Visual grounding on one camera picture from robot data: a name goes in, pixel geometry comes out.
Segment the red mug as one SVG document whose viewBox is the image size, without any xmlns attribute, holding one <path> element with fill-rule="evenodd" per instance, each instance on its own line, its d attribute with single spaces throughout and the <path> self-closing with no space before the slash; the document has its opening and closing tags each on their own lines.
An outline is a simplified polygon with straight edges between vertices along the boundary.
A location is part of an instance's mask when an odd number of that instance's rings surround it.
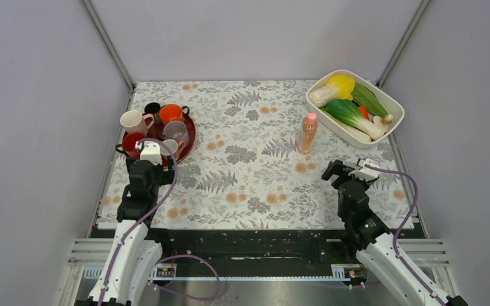
<svg viewBox="0 0 490 306">
<path fill-rule="evenodd" d="M 140 151 L 136 148 L 136 144 L 144 138 L 145 135 L 142 133 L 125 133 L 122 142 L 115 146 L 115 151 L 126 157 L 139 159 Z"/>
</svg>

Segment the mauve mug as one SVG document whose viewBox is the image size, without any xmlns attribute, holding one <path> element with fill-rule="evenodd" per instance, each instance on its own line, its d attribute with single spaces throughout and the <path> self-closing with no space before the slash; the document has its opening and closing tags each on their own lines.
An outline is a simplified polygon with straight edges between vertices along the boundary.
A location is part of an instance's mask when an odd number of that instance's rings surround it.
<svg viewBox="0 0 490 306">
<path fill-rule="evenodd" d="M 188 127 L 181 121 L 172 121 L 166 124 L 163 128 L 163 135 L 167 139 L 173 139 L 176 141 L 183 140 L 186 142 L 186 146 L 188 146 L 190 143 Z"/>
</svg>

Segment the light pink mug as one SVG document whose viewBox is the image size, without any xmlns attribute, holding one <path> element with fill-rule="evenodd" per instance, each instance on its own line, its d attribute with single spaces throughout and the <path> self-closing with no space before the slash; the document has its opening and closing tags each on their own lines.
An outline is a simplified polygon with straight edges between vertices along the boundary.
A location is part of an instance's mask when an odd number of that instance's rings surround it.
<svg viewBox="0 0 490 306">
<path fill-rule="evenodd" d="M 129 110 L 121 115 L 119 122 L 127 133 L 141 133 L 147 136 L 155 120 L 153 114 L 143 114 L 137 110 Z"/>
</svg>

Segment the large orange mug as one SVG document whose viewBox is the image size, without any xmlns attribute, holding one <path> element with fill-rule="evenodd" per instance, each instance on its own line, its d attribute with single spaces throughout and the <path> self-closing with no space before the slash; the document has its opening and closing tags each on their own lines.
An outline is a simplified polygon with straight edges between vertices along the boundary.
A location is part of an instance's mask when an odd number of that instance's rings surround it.
<svg viewBox="0 0 490 306">
<path fill-rule="evenodd" d="M 177 104 L 169 104 L 162 106 L 159 112 L 159 116 L 163 125 L 166 125 L 172 121 L 184 122 L 186 117 L 189 116 L 190 109 L 188 106 L 179 106 Z"/>
</svg>

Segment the brown mug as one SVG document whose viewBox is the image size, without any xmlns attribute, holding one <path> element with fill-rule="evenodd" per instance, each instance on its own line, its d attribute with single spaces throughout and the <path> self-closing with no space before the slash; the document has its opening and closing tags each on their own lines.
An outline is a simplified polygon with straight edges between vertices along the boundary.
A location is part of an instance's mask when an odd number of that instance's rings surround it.
<svg viewBox="0 0 490 306">
<path fill-rule="evenodd" d="M 156 102 L 148 103 L 144 107 L 144 112 L 153 115 L 153 121 L 155 125 L 160 125 L 162 124 L 161 117 L 160 117 L 160 110 L 161 110 L 161 105 Z"/>
</svg>

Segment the small pink mug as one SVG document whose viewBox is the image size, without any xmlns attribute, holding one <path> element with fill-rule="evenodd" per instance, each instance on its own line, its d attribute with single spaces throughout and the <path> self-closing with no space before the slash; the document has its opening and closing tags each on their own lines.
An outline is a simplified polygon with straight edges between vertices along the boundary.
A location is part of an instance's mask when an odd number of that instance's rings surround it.
<svg viewBox="0 0 490 306">
<path fill-rule="evenodd" d="M 161 156 L 164 161 L 168 161 L 171 159 L 171 153 L 174 155 L 175 160 L 179 162 L 181 160 L 181 155 L 186 147 L 186 142 L 183 140 L 173 140 L 173 139 L 167 139 L 162 141 L 162 144 L 166 146 L 166 148 L 170 149 L 167 150 L 164 147 L 160 148 Z"/>
</svg>

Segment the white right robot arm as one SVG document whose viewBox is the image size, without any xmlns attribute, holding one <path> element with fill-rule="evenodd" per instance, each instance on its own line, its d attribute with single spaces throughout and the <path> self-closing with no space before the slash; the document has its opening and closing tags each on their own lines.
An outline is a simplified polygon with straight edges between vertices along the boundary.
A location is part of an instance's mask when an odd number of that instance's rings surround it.
<svg viewBox="0 0 490 306">
<path fill-rule="evenodd" d="M 392 233 L 369 207 L 366 192 L 386 172 L 371 159 L 359 159 L 356 167 L 337 159 L 322 174 L 325 181 L 337 177 L 331 186 L 338 192 L 338 216 L 345 228 L 341 256 L 370 269 L 401 305 L 466 305 L 462 296 L 450 296 L 405 253 L 397 241 L 402 229 Z"/>
</svg>

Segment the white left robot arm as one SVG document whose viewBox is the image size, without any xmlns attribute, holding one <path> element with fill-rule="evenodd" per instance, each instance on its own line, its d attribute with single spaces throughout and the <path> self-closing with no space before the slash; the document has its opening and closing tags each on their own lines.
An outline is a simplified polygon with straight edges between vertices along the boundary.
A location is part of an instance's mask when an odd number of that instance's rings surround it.
<svg viewBox="0 0 490 306">
<path fill-rule="evenodd" d="M 129 183 L 117 211 L 114 239 L 97 283 L 85 300 L 75 305 L 136 305 L 155 263 L 172 255 L 172 245 L 163 238 L 148 240 L 154 213 L 164 202 L 161 186 L 174 187 L 176 163 L 154 164 L 127 158 Z"/>
</svg>

